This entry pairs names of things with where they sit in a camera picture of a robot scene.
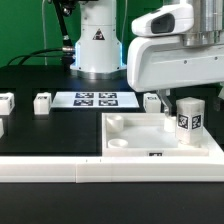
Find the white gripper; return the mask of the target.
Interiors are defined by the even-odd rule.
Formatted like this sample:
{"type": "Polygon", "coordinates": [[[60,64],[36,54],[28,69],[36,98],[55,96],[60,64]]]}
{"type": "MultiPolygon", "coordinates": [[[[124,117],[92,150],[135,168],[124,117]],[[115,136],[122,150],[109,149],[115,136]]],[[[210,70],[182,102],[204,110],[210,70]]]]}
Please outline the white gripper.
{"type": "MultiPolygon", "coordinates": [[[[224,82],[224,36],[217,44],[196,48],[184,47],[180,35],[137,37],[128,49],[127,81],[137,92],[158,90],[164,114],[171,117],[169,89],[224,82]]],[[[224,86],[213,106],[224,111],[224,86]]]]}

